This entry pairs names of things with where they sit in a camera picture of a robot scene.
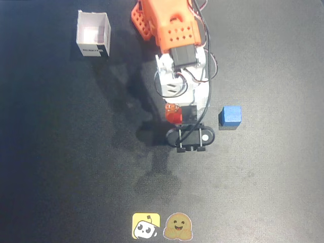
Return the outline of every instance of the open cardboard box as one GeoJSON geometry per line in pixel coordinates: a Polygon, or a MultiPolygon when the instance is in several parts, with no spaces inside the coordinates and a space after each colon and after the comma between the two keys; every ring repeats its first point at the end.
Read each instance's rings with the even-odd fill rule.
{"type": "Polygon", "coordinates": [[[111,26],[106,13],[78,11],[76,43],[88,57],[108,57],[111,26]]]}

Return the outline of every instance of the cable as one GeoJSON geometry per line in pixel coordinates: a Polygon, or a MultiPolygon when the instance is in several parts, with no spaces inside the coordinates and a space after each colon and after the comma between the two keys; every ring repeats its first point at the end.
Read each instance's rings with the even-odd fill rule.
{"type": "MultiPolygon", "coordinates": [[[[199,16],[201,17],[201,20],[204,22],[205,27],[206,27],[206,37],[207,37],[207,42],[208,42],[208,52],[211,52],[211,42],[210,42],[210,35],[209,35],[209,28],[206,25],[205,19],[203,17],[203,14],[201,13],[201,10],[198,6],[198,3],[196,0],[193,0],[195,7],[197,8],[197,11],[199,13],[199,16]]],[[[207,103],[206,106],[204,108],[204,111],[202,112],[199,120],[197,121],[197,123],[189,130],[189,132],[186,133],[186,135],[184,135],[182,137],[181,140],[179,140],[179,138],[176,141],[176,145],[182,143],[184,140],[186,140],[191,134],[192,132],[199,126],[199,124],[201,123],[201,121],[203,120],[204,116],[206,115],[207,111],[208,111],[208,107],[210,105],[211,102],[211,97],[212,97],[212,82],[211,82],[211,55],[208,55],[208,82],[209,82],[209,91],[208,91],[208,98],[207,98],[207,103]]]]}
{"type": "MultiPolygon", "coordinates": [[[[211,78],[211,80],[212,80],[214,77],[216,77],[216,75],[217,75],[217,73],[218,73],[217,60],[216,60],[216,57],[214,56],[213,53],[209,53],[207,49],[204,49],[204,51],[207,52],[209,55],[211,55],[211,57],[212,57],[212,59],[213,59],[213,61],[214,61],[214,64],[215,64],[215,73],[214,73],[214,75],[213,75],[212,78],[211,78]]],[[[201,83],[207,83],[207,82],[208,82],[208,80],[207,80],[207,81],[203,81],[203,80],[198,80],[198,79],[196,79],[195,76],[192,74],[192,72],[190,72],[187,68],[185,68],[184,70],[185,70],[185,71],[186,71],[186,72],[187,72],[187,73],[192,77],[192,79],[193,79],[193,81],[194,81],[195,83],[199,83],[199,84],[201,84],[201,83]]]]}
{"type": "Polygon", "coordinates": [[[157,73],[158,72],[156,72],[155,75],[154,75],[154,86],[155,86],[155,90],[156,90],[157,94],[160,95],[162,98],[178,98],[178,97],[184,95],[187,92],[187,90],[188,90],[189,87],[188,87],[188,82],[187,82],[185,76],[182,73],[180,73],[180,72],[176,72],[176,74],[179,75],[182,78],[183,82],[186,83],[186,88],[185,88],[184,92],[182,92],[179,95],[175,95],[175,96],[164,96],[164,95],[162,95],[158,91],[157,86],[156,86],[156,76],[157,76],[157,73]]]}
{"type": "Polygon", "coordinates": [[[204,2],[204,4],[200,6],[200,8],[199,8],[200,11],[202,11],[202,10],[207,6],[207,3],[208,3],[208,0],[206,0],[206,1],[204,2]]]}
{"type": "MultiPolygon", "coordinates": [[[[202,25],[204,27],[204,31],[205,31],[206,38],[205,38],[205,41],[202,44],[199,45],[199,47],[205,47],[206,46],[206,43],[207,43],[207,32],[206,32],[205,22],[203,21],[203,19],[201,18],[201,16],[199,14],[197,14],[196,11],[193,9],[193,7],[190,4],[189,0],[187,0],[187,3],[188,3],[188,8],[191,11],[191,13],[202,23],[202,25]]],[[[200,8],[197,8],[197,9],[200,9],[200,13],[201,13],[201,10],[203,10],[206,7],[207,3],[208,3],[208,0],[206,0],[205,3],[200,8]]]]}

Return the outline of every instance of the black mat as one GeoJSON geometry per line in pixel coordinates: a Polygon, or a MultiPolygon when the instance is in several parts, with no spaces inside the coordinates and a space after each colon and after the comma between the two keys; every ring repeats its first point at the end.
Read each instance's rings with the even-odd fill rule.
{"type": "Polygon", "coordinates": [[[186,154],[160,146],[158,48],[134,4],[0,2],[0,238],[131,242],[134,213],[183,212],[192,242],[323,242],[322,3],[210,1],[216,141],[186,154]],[[109,60],[80,55],[79,9],[107,12],[109,60]],[[224,105],[242,106],[235,131],[224,105]]]}

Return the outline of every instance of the hugging face emoji logo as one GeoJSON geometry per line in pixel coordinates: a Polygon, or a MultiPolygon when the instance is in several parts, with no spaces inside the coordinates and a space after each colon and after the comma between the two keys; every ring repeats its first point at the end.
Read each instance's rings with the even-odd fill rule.
{"type": "Polygon", "coordinates": [[[192,239],[192,223],[190,218],[183,213],[171,215],[166,223],[163,236],[167,239],[182,241],[192,239]]]}

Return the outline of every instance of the logo sticker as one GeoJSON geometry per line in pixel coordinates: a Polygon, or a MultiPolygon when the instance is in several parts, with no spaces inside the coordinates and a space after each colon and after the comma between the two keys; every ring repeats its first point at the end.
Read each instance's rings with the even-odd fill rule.
{"type": "Polygon", "coordinates": [[[190,218],[183,213],[175,213],[171,215],[163,231],[166,239],[178,239],[187,241],[192,239],[192,223],[190,218]]]}
{"type": "Polygon", "coordinates": [[[132,236],[134,239],[150,239],[157,236],[160,215],[156,213],[135,213],[133,215],[132,236]]]}

